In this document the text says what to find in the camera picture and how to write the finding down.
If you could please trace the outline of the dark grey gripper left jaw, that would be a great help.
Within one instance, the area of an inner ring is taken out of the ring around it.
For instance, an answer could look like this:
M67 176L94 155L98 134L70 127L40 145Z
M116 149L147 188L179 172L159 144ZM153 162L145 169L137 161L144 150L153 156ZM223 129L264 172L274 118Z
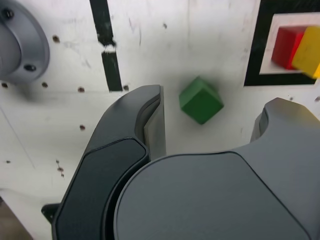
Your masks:
M114 239L120 193L134 173L151 161L145 126L162 99L162 86L145 85L104 112L53 218L53 239Z

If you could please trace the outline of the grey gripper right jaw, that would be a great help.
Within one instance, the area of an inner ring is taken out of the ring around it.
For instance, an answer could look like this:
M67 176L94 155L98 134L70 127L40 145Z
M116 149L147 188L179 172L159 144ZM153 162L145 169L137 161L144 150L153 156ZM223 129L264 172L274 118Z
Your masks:
M117 240L317 240L320 122L303 105L269 101L259 137L215 153L151 161L116 204Z

